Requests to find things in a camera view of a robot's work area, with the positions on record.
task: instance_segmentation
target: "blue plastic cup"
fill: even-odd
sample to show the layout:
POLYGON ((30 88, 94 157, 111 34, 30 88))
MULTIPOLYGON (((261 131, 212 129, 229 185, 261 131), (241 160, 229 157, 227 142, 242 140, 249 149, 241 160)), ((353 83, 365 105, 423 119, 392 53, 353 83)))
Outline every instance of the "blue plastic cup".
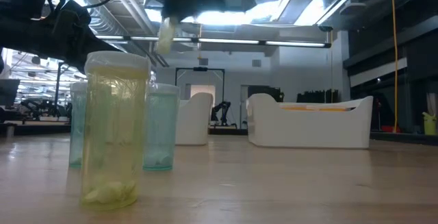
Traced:
POLYGON ((70 155, 68 165, 81 167, 83 150, 83 129, 85 126, 85 109, 87 104, 87 83, 74 83, 70 86, 72 110, 70 155))
POLYGON ((165 171, 173 168, 179 88, 168 84, 150 84, 146 97, 146 141, 143 169, 165 171))

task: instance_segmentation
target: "table surface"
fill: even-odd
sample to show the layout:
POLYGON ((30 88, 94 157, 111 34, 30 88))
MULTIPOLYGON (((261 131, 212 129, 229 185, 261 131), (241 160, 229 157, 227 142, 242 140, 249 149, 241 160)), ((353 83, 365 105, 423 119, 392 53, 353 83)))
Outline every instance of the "table surface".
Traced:
POLYGON ((177 147, 127 208, 79 206, 67 135, 0 140, 0 223, 437 223, 438 147, 268 149, 244 136, 177 147))

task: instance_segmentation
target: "window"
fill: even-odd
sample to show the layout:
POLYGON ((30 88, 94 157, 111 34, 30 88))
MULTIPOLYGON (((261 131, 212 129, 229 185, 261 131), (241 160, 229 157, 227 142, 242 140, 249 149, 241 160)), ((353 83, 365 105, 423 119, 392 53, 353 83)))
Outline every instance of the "window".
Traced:
POLYGON ((216 87, 211 85, 191 85, 190 86, 190 98, 192 98, 196 93, 210 93, 213 95, 213 106, 215 105, 216 97, 216 87))

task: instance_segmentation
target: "yellow container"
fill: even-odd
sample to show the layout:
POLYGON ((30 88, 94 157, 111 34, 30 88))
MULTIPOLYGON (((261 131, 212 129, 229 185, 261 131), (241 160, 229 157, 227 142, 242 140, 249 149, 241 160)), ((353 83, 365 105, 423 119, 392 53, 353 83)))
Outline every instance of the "yellow container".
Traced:
POLYGON ((148 62, 120 52, 88 55, 81 185, 86 208, 112 210, 137 200, 148 62))
POLYGON ((437 117, 424 117, 424 133, 426 135, 437 135, 437 117))

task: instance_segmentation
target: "translucent cup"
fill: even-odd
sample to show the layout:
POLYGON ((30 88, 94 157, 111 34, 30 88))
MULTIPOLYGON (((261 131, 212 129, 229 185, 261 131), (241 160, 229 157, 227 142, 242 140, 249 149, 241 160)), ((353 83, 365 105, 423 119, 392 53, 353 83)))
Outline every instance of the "translucent cup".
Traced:
POLYGON ((178 87, 168 84, 149 85, 146 97, 144 170, 164 171, 172 169, 178 110, 178 87))
POLYGON ((95 210, 136 201, 142 170, 149 60, 128 53, 88 55, 81 204, 95 210))
POLYGON ((74 83, 70 86, 71 103, 73 105, 71 115, 70 155, 68 165, 81 167, 83 151, 83 128, 85 126, 85 109, 87 104, 87 83, 74 83))

